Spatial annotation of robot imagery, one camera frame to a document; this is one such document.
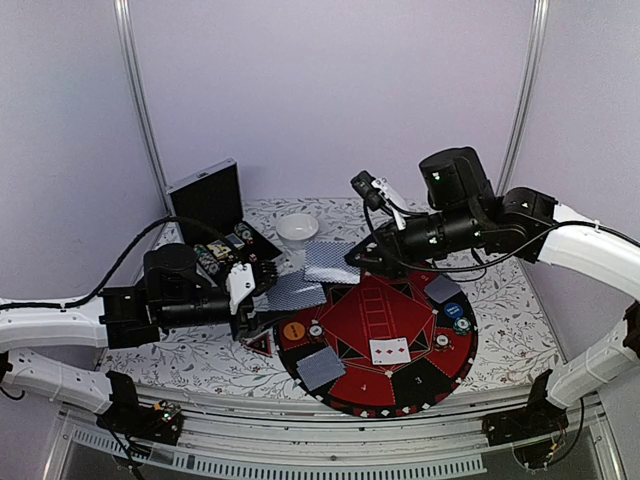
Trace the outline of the black triangular all-in button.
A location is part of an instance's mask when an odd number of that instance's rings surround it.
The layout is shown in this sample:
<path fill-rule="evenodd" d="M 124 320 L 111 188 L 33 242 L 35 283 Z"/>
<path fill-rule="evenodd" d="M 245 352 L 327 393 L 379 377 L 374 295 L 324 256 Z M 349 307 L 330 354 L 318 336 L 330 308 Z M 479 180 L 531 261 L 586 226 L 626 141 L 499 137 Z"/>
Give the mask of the black triangular all-in button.
<path fill-rule="evenodd" d="M 272 356 L 271 335 L 269 332 L 265 332 L 258 337 L 244 341 L 243 346 L 253 353 L 265 357 Z"/>

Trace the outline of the blue small blind button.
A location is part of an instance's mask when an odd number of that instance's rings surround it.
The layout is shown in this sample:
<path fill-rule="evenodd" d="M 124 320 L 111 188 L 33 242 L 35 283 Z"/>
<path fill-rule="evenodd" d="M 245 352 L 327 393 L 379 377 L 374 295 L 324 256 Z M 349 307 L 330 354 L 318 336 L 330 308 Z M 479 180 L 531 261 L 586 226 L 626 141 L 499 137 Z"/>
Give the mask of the blue small blind button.
<path fill-rule="evenodd" d="M 444 313 L 451 319 L 456 320 L 464 316 L 464 309 L 455 302 L 447 303 L 443 308 Z"/>

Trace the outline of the green fifty poker chip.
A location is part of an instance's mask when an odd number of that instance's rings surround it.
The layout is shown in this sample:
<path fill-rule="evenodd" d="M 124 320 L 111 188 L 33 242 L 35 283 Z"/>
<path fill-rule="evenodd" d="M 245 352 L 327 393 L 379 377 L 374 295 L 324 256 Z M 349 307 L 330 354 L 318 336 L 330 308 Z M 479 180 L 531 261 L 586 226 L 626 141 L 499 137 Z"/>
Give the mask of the green fifty poker chip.
<path fill-rule="evenodd" d="M 467 318 L 460 317 L 454 320 L 453 330 L 457 335 L 466 336 L 471 333 L 472 324 Z"/>

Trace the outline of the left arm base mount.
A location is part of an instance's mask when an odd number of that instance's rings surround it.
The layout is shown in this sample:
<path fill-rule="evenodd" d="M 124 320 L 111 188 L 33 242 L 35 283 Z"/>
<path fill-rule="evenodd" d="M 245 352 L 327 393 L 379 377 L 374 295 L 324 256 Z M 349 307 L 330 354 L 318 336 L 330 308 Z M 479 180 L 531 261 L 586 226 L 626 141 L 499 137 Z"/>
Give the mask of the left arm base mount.
<path fill-rule="evenodd" d="M 98 415 L 97 425 L 127 438 L 137 438 L 171 446 L 178 444 L 184 416 L 175 402 L 160 400 L 152 406 L 139 402 L 133 380 L 122 373 L 109 371 L 111 393 L 109 408 Z"/>

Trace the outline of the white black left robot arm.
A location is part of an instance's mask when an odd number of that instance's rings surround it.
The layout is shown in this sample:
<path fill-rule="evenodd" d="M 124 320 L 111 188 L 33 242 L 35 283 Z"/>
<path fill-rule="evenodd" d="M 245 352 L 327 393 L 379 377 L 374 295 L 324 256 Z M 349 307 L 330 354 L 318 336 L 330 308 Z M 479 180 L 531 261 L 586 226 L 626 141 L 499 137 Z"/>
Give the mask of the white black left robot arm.
<path fill-rule="evenodd" d="M 205 264 L 184 243 L 145 253 L 142 278 L 132 286 L 108 282 L 144 239 L 167 223 L 191 226 L 225 246 L 231 257 L 220 266 Z M 1 304 L 1 385 L 61 401 L 116 423 L 128 434 L 141 433 L 148 418 L 165 424 L 175 407 L 140 404 L 133 380 L 122 373 L 82 370 L 36 353 L 38 347 L 90 346 L 126 349 L 159 341 L 173 329 L 227 324 L 234 339 L 260 330 L 254 298 L 275 285 L 276 264 L 253 260 L 231 246 L 221 232 L 187 217 L 167 216 L 137 234 L 99 284 L 79 298 L 4 301 Z"/>

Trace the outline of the dealt blue playing card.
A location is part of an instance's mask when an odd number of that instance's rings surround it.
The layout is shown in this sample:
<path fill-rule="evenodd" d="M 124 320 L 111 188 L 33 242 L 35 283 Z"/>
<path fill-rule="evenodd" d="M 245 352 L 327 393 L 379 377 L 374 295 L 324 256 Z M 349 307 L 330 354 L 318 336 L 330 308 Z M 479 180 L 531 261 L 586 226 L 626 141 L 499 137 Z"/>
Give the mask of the dealt blue playing card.
<path fill-rule="evenodd" d="M 313 391 L 346 374 L 346 367 L 331 347 L 296 362 L 297 373 L 307 390 Z"/>

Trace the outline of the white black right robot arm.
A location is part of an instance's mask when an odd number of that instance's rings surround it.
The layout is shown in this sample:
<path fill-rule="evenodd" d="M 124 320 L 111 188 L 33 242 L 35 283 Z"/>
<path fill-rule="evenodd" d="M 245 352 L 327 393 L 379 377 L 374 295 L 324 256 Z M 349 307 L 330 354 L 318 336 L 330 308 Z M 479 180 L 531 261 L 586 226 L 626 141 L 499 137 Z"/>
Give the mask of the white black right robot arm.
<path fill-rule="evenodd" d="M 381 178 L 366 170 L 350 183 L 363 201 L 369 236 L 345 261 L 388 278 L 409 271 L 470 273 L 512 257 L 559 266 L 609 285 L 634 299 L 614 329 L 573 360 L 541 374 L 517 415 L 517 427 L 537 436 L 556 414 L 639 365 L 639 241 L 526 187 L 494 193 L 476 150 L 449 148 L 419 163 L 433 213 L 409 211 Z M 392 220 L 374 229 L 370 211 Z M 504 254 L 483 265 L 429 264 L 460 251 Z"/>

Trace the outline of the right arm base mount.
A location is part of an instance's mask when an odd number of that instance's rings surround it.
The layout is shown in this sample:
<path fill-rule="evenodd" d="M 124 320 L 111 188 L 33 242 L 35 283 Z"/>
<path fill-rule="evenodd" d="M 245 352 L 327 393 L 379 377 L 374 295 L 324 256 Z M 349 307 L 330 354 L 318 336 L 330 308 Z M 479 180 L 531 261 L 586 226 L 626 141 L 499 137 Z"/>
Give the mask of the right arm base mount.
<path fill-rule="evenodd" d="M 482 418 L 482 431 L 490 446 L 558 434 L 558 440 L 515 449 L 516 461 L 530 470 L 543 469 L 552 463 L 569 426 L 566 408 L 558 408 L 546 400 L 547 382 L 551 373 L 551 370 L 547 370 L 534 380 L 525 406 L 491 413 Z"/>

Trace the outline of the nine of diamonds card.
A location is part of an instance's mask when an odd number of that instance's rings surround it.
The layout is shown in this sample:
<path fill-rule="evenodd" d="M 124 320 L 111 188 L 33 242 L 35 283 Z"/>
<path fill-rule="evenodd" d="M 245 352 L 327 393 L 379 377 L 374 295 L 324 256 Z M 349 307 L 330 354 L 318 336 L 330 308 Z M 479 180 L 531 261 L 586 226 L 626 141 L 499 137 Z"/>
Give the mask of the nine of diamonds card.
<path fill-rule="evenodd" d="M 305 249 L 304 280 L 357 285 L 361 278 L 360 270 L 347 264 L 345 260 L 345 255 L 354 246 L 354 242 L 308 242 Z"/>

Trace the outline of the orange black hundred chip stack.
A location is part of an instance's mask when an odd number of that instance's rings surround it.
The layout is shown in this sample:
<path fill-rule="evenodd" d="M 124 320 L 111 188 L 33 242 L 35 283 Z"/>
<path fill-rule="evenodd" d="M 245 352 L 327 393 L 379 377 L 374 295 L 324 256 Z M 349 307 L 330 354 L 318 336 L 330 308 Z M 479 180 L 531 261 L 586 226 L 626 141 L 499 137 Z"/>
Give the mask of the orange black hundred chip stack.
<path fill-rule="evenodd" d="M 324 341 L 325 331 L 319 324 L 313 324 L 307 330 L 308 338 L 311 343 L 319 343 Z"/>

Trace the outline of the orange big blind button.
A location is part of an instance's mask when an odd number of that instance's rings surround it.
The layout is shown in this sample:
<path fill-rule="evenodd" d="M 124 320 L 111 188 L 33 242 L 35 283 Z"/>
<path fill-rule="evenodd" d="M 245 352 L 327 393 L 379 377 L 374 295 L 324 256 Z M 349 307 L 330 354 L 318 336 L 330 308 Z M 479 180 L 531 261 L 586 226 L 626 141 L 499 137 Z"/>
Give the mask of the orange big blind button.
<path fill-rule="evenodd" d="M 295 342 L 306 336 L 306 328 L 302 323 L 292 321 L 283 327 L 282 333 L 287 340 Z"/>

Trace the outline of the three of diamonds card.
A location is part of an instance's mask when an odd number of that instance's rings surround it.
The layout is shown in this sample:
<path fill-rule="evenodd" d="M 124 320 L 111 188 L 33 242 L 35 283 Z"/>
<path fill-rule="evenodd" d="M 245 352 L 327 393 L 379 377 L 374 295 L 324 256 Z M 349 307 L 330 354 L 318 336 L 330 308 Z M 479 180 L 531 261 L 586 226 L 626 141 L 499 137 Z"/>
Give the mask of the three of diamonds card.
<path fill-rule="evenodd" d="M 369 341 L 372 364 L 375 366 L 400 365 L 411 361 L 405 337 Z"/>

